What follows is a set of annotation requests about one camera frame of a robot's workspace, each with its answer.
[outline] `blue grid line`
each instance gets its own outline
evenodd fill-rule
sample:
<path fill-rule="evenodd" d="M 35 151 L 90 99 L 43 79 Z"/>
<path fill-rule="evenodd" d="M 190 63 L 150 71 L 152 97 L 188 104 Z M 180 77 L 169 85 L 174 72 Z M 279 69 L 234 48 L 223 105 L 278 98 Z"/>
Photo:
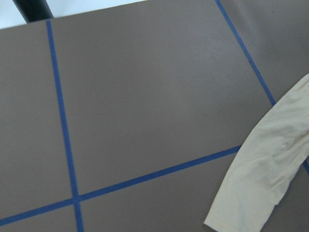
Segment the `blue grid line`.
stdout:
<path fill-rule="evenodd" d="M 66 199 L 64 201 L 60 201 L 60 202 L 57 202 L 57 203 L 54 203 L 54 204 L 46 205 L 46 206 L 43 206 L 43 207 L 40 207 L 40 208 L 37 208 L 37 209 L 29 210 L 29 211 L 26 211 L 26 212 L 21 213 L 21 214 L 6 217 L 6 218 L 3 218 L 3 219 L 0 219 L 0 226 L 10 224 L 10 223 L 13 223 L 13 222 L 16 222 L 16 221 L 20 221 L 20 220 L 23 220 L 23 219 L 26 219 L 26 218 L 30 218 L 30 217 L 33 217 L 33 216 L 36 216 L 36 215 L 39 215 L 39 214 L 47 213 L 47 212 L 53 211 L 55 209 L 66 207 L 68 205 L 75 204 L 75 201 L 78 201 L 78 202 L 86 201 L 86 200 L 107 194 L 109 192 L 124 189 L 124 188 L 127 188 L 127 187 L 132 186 L 132 185 L 136 185 L 136 184 L 148 181 L 148 180 L 152 180 L 154 178 L 158 178 L 160 176 L 168 175 L 170 173 L 174 173 L 174 172 L 186 169 L 186 168 L 190 168 L 190 167 L 202 164 L 202 163 L 206 163 L 206 162 L 211 161 L 211 160 L 222 158 L 224 156 L 228 156 L 228 155 L 237 153 L 239 151 L 240 147 L 241 146 L 236 146 L 236 147 L 230 148 L 230 149 L 225 150 L 225 151 L 216 152 L 216 153 L 213 153 L 211 155 L 207 155 L 207 156 L 204 156 L 204 157 L 201 157 L 201 158 L 198 158 L 198 159 L 194 159 L 194 160 L 191 160 L 191 161 L 188 161 L 188 162 L 185 162 L 185 163 L 181 163 L 181 164 L 169 167 L 169 168 L 165 168 L 165 169 L 162 169 L 162 170 L 154 172 L 154 173 L 146 174 L 146 175 L 143 175 L 143 176 L 131 179 L 131 180 L 127 180 L 127 181 L 121 182 L 119 184 L 115 184 L 115 185 L 112 185 L 112 186 L 109 186 L 109 187 L 101 188 L 99 190 L 77 196 L 74 199 L 73 198 Z"/>
<path fill-rule="evenodd" d="M 50 20 L 46 21 L 46 26 L 47 26 L 49 48 L 50 48 L 54 77 L 55 77 L 55 85 L 56 85 L 58 106 L 59 106 L 59 112 L 60 112 L 62 134 L 63 134 L 63 140 L 64 140 L 64 145 L 65 145 L 66 157 L 67 157 L 67 163 L 68 163 L 68 169 L 69 169 L 69 175 L 70 175 L 70 185 L 71 185 L 71 191 L 72 191 L 73 202 L 74 202 L 76 226 L 77 226 L 78 232 L 83 232 L 84 231 L 83 219 L 82 219 L 80 203 L 77 200 L 78 189 L 77 189 L 72 150 L 71 150 L 71 145 L 70 145 L 69 129 L 67 125 L 65 107 L 64 107 L 62 90 L 61 90 L 61 81 L 60 81 L 59 69 L 58 69 L 57 58 L 56 58 L 56 49 L 55 49 L 52 25 L 51 25 Z"/>
<path fill-rule="evenodd" d="M 254 60 L 252 59 L 252 57 L 251 57 L 251 55 L 250 55 L 248 49 L 246 48 L 244 42 L 242 41 L 240 35 L 238 34 L 238 32 L 237 32 L 235 26 L 233 25 L 233 23 L 232 23 L 230 17 L 229 17 L 228 14 L 226 13 L 226 11 L 225 11 L 223 5 L 221 4 L 220 0 L 214 0 L 214 1 L 215 1 L 216 4 L 218 5 L 219 10 L 221 11 L 221 13 L 222 13 L 224 19 L 226 20 L 226 23 L 228 24 L 228 26 L 230 27 L 231 31 L 233 32 L 233 34 L 234 34 L 234 36 L 235 36 L 237 42 L 239 43 L 239 45 L 240 45 L 242 51 L 243 51 L 244 54 L 246 55 L 247 60 L 249 61 L 249 63 L 250 63 L 250 65 L 251 65 L 252 69 L 254 70 L 255 75 L 256 75 L 257 78 L 259 79 L 259 81 L 260 81 L 260 83 L 261 83 L 261 85 L 262 85 L 262 87 L 263 87 L 263 89 L 264 89 L 264 92 L 265 92 L 266 95 L 268 96 L 268 99 L 269 99 L 270 103 L 272 104 L 272 106 L 274 106 L 274 105 L 276 104 L 276 101 L 275 101 L 275 99 L 273 98 L 273 96 L 272 96 L 272 94 L 271 94 L 271 92 L 270 92 L 270 90 L 269 90 L 269 88 L 268 88 L 268 86 L 267 86 L 265 80 L 263 79 L 263 77 L 262 77 L 260 71 L 258 70 L 258 68 L 257 68 L 257 66 L 256 66 L 256 64 L 255 64 L 255 62 L 254 62 Z M 308 167 L 308 163 L 307 163 L 306 160 L 303 162 L 303 165 L 304 165 L 304 167 L 305 167 L 305 169 L 307 170 L 308 175 L 309 175 L 309 167 Z"/>

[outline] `white cloth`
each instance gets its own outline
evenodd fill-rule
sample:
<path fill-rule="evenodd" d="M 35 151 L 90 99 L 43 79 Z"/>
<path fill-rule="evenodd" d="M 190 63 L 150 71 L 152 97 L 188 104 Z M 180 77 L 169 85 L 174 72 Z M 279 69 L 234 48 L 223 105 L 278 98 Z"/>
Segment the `white cloth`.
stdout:
<path fill-rule="evenodd" d="M 259 232 L 308 154 L 309 74 L 252 130 L 204 224 L 218 232 Z"/>

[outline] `blue tape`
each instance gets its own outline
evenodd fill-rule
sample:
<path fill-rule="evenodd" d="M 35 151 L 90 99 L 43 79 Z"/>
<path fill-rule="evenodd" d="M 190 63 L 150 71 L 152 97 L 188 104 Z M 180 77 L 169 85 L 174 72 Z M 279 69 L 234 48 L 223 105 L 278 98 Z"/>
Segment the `blue tape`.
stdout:
<path fill-rule="evenodd" d="M 182 163 L 182 164 L 178 164 L 176 166 L 165 168 L 163 170 L 160 170 L 160 171 L 157 171 L 157 172 L 154 172 L 154 173 L 150 173 L 150 174 L 147 174 L 147 175 L 143 175 L 143 176 L 131 179 L 131 180 L 127 180 L 127 181 L 119 183 L 119 184 L 115 184 L 115 185 L 112 185 L 112 186 L 109 186 L 109 187 L 101 188 L 99 190 L 95 190 L 93 192 L 80 195 L 79 200 L 85 201 L 85 200 L 95 198 L 95 197 L 98 197 L 98 196 L 101 196 L 101 195 L 104 195 L 104 194 L 107 194 L 107 193 L 110 193 L 110 192 L 114 192 L 114 191 L 117 191 L 117 190 L 120 190 L 120 189 L 130 187 L 132 185 L 136 185 L 136 184 L 148 181 L 148 180 L 152 180 L 152 179 L 158 178 L 160 176 L 164 176 L 164 175 L 174 173 L 174 172 L 186 169 L 186 168 L 190 168 L 190 167 L 196 166 L 198 164 L 211 161 L 213 159 L 215 160 L 217 158 L 221 158 L 221 157 L 224 157 L 224 156 L 227 156 L 227 155 L 230 155 L 230 154 L 234 154 L 234 153 L 239 151 L 240 147 L 241 146 L 236 146 L 236 147 L 230 148 L 230 149 L 225 150 L 225 151 L 220 151 L 220 152 L 214 153 L 212 155 L 204 156 L 204 157 L 201 157 L 201 158 L 198 158 L 198 159 L 188 161 L 186 163 Z"/>
<path fill-rule="evenodd" d="M 269 90 L 269 88 L 268 88 L 268 86 L 267 86 L 265 80 L 263 79 L 263 77 L 262 77 L 260 71 L 258 70 L 258 68 L 257 68 L 257 66 L 256 66 L 256 64 L 255 64 L 255 62 L 253 61 L 253 59 L 252 59 L 252 57 L 251 57 L 251 55 L 250 55 L 248 49 L 246 48 L 244 42 L 242 41 L 242 39 L 241 39 L 240 35 L 238 34 L 236 28 L 234 27 L 234 25 L 233 25 L 231 19 L 230 19 L 229 16 L 227 15 L 227 13 L 226 13 L 226 11 L 225 11 L 223 5 L 221 4 L 220 0 L 214 0 L 214 1 L 215 1 L 216 4 L 218 5 L 218 7 L 219 7 L 219 9 L 220 9 L 220 11 L 221 11 L 223 17 L 225 18 L 225 20 L 226 20 L 228 26 L 230 27 L 230 29 L 231 29 L 231 31 L 233 32 L 233 34 L 234 34 L 234 36 L 235 36 L 237 42 L 238 42 L 239 45 L 240 45 L 242 51 L 244 52 L 245 56 L 247 57 L 247 59 L 248 59 L 250 65 L 251 65 L 253 71 L 255 72 L 255 75 L 256 75 L 257 78 L 259 79 L 259 81 L 260 81 L 260 83 L 261 83 L 261 85 L 262 85 L 262 87 L 263 87 L 265 93 L 267 94 L 270 103 L 274 106 L 274 105 L 276 104 L 276 102 L 275 102 L 275 100 L 274 100 L 274 98 L 273 98 L 273 96 L 272 96 L 272 94 L 271 94 L 271 92 L 270 92 L 270 90 Z"/>
<path fill-rule="evenodd" d="M 304 167 L 305 167 L 305 169 L 306 169 L 306 171 L 307 171 L 307 173 L 308 173 L 308 175 L 309 175 L 309 165 L 308 165 L 308 162 L 305 160 L 305 161 L 303 162 L 303 165 L 304 165 Z"/>
<path fill-rule="evenodd" d="M 62 90 L 61 90 L 61 82 L 60 82 L 60 75 L 59 75 L 59 69 L 58 69 L 57 58 L 56 58 L 54 37 L 53 37 L 52 25 L 51 25 L 50 20 L 46 21 L 46 25 L 47 25 L 47 33 L 48 33 L 48 40 L 49 40 L 49 48 L 50 48 L 53 70 L 54 70 L 62 134 L 63 134 L 64 146 L 65 146 L 66 156 L 67 156 L 67 163 L 68 163 L 68 168 L 69 168 L 71 191 L 72 191 L 72 196 L 74 199 L 74 210 L 75 210 L 77 231 L 83 232 L 84 227 L 83 227 L 82 213 L 80 210 L 80 203 L 79 201 L 75 200 L 78 197 L 78 189 L 77 189 L 72 150 L 71 150 L 71 145 L 70 145 L 69 129 L 68 129 L 67 118 L 66 118 L 65 107 L 64 107 L 63 96 L 62 96 Z"/>
<path fill-rule="evenodd" d="M 33 216 L 36 216 L 36 215 L 39 215 L 39 214 L 44 214 L 44 213 L 50 212 L 52 210 L 60 209 L 62 207 L 65 207 L 65 206 L 68 206 L 68 205 L 71 205 L 71 204 L 73 204 L 73 199 L 67 199 L 67 200 L 60 201 L 60 202 L 57 202 L 57 203 L 54 203 L 54 204 L 49 204 L 49 205 L 46 205 L 46 206 L 43 206 L 43 207 L 40 207 L 40 208 L 37 208 L 37 209 L 29 210 L 29 211 L 26 211 L 26 212 L 21 213 L 21 214 L 17 214 L 17 215 L 11 216 L 11 217 L 0 219 L 0 226 L 4 226 L 6 224 L 10 224 L 10 223 L 13 223 L 13 222 L 16 222 L 16 221 L 20 221 L 20 220 L 23 220 L 23 219 L 26 219 L 26 218 L 30 218 L 30 217 L 33 217 Z"/>

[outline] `black object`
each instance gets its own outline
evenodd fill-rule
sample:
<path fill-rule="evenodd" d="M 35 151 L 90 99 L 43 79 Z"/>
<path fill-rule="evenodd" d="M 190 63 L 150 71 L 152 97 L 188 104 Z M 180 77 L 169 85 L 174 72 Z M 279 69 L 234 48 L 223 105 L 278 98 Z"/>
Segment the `black object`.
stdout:
<path fill-rule="evenodd" d="M 46 0 L 13 0 L 13 2 L 27 23 L 53 18 Z"/>

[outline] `blue line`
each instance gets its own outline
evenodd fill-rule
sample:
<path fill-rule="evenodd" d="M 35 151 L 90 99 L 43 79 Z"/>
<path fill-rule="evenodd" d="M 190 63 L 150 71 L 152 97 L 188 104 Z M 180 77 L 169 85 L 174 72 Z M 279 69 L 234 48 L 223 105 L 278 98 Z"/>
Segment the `blue line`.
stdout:
<path fill-rule="evenodd" d="M 55 85 L 56 85 L 56 92 L 57 92 L 60 119 L 61 119 L 62 134 L 63 134 L 64 145 L 65 145 L 65 150 L 66 150 L 69 174 L 70 174 L 71 191 L 72 191 L 72 196 L 73 196 L 73 199 L 74 199 L 75 219 L 76 219 L 78 232 L 83 232 L 84 227 L 83 227 L 83 220 L 82 220 L 82 214 L 81 214 L 81 209 L 80 209 L 80 203 L 79 203 L 79 201 L 75 200 L 78 197 L 78 189 L 77 189 L 77 182 L 76 182 L 76 176 L 75 176 L 72 150 L 71 150 L 71 145 L 70 145 L 69 129 L 68 129 L 68 125 L 67 125 L 65 107 L 64 107 L 62 90 L 61 90 L 61 81 L 60 81 L 59 69 L 58 69 L 57 58 L 56 58 L 56 49 L 55 49 L 52 25 L 51 25 L 50 20 L 46 21 L 46 25 L 47 25 L 47 33 L 48 33 L 48 39 L 49 39 L 50 53 L 51 53 L 51 58 L 52 58 L 52 63 L 53 63 Z"/>
<path fill-rule="evenodd" d="M 307 173 L 308 173 L 308 175 L 309 175 L 309 165 L 308 165 L 308 162 L 305 160 L 305 161 L 303 162 L 303 165 L 304 165 L 304 167 L 305 167 L 305 169 L 306 169 L 306 171 L 307 171 Z"/>
<path fill-rule="evenodd" d="M 79 200 L 85 201 L 85 200 L 95 198 L 95 197 L 98 197 L 98 196 L 101 196 L 101 195 L 104 195 L 104 194 L 107 194 L 107 193 L 110 193 L 110 192 L 114 192 L 114 191 L 117 191 L 117 190 L 120 190 L 120 189 L 130 187 L 132 185 L 136 185 L 136 184 L 148 181 L 148 180 L 152 180 L 152 179 L 155 179 L 155 178 L 158 178 L 158 177 L 170 174 L 170 173 L 174 173 L 174 172 L 186 169 L 186 168 L 190 168 L 190 167 L 196 166 L 198 164 L 211 161 L 213 159 L 217 159 L 217 158 L 221 158 L 223 156 L 234 154 L 234 153 L 239 151 L 240 147 L 241 146 L 236 146 L 236 147 L 230 148 L 230 149 L 225 150 L 225 151 L 220 151 L 220 152 L 208 155 L 208 156 L 204 156 L 204 157 L 201 157 L 201 158 L 198 158 L 198 159 L 188 161 L 186 163 L 182 163 L 182 164 L 178 164 L 176 166 L 165 168 L 163 170 L 160 170 L 160 171 L 157 171 L 157 172 L 154 172 L 154 173 L 150 173 L 150 174 L 147 174 L 147 175 L 143 175 L 143 176 L 131 179 L 131 180 L 127 180 L 127 181 L 121 182 L 119 184 L 115 184 L 115 185 L 112 185 L 112 186 L 109 186 L 109 187 L 101 188 L 99 190 L 95 190 L 93 192 L 89 192 L 89 193 L 80 195 Z"/>
<path fill-rule="evenodd" d="M 73 199 L 67 199 L 67 200 L 60 201 L 54 204 L 49 204 L 49 205 L 46 205 L 46 206 L 43 206 L 37 209 L 29 210 L 21 214 L 17 214 L 11 217 L 1 219 L 0 226 L 4 226 L 6 224 L 10 224 L 10 223 L 13 223 L 19 220 L 30 218 L 30 217 L 33 217 L 39 214 L 43 214 L 43 213 L 46 213 L 46 212 L 49 212 L 55 209 L 59 209 L 59 208 L 62 208 L 62 207 L 65 207 L 71 204 L 73 204 Z"/>
<path fill-rule="evenodd" d="M 239 43 L 239 45 L 240 45 L 242 51 L 243 51 L 244 54 L 246 55 L 246 57 L 247 57 L 247 59 L 248 59 L 250 65 L 251 65 L 253 71 L 255 72 L 255 75 L 256 75 L 257 78 L 259 79 L 259 81 L 260 81 L 260 83 L 261 83 L 261 85 L 262 85 L 262 87 L 263 87 L 265 93 L 267 94 L 270 103 L 274 106 L 274 105 L 276 104 L 276 102 L 275 102 L 275 100 L 274 100 L 274 98 L 273 98 L 273 96 L 272 96 L 272 94 L 271 94 L 271 92 L 270 92 L 270 90 L 269 90 L 269 88 L 268 88 L 268 86 L 267 86 L 265 80 L 263 79 L 263 77 L 262 77 L 260 71 L 258 70 L 258 68 L 257 68 L 257 66 L 256 66 L 256 64 L 255 64 L 255 62 L 253 61 L 253 59 L 252 59 L 252 57 L 251 57 L 251 55 L 250 55 L 248 49 L 246 48 L 244 42 L 242 41 L 242 39 L 241 39 L 240 35 L 238 34 L 236 28 L 234 27 L 234 25 L 233 25 L 231 19 L 230 19 L 229 16 L 227 15 L 227 13 L 226 13 L 226 11 L 225 11 L 223 5 L 220 3 L 220 0 L 214 0 L 214 1 L 215 1 L 216 4 L 218 5 L 218 7 L 219 7 L 219 9 L 220 9 L 220 11 L 221 11 L 223 17 L 225 18 L 225 20 L 226 20 L 228 26 L 230 27 L 231 31 L 233 32 L 235 38 L 237 39 L 237 41 L 238 41 L 238 43 Z"/>

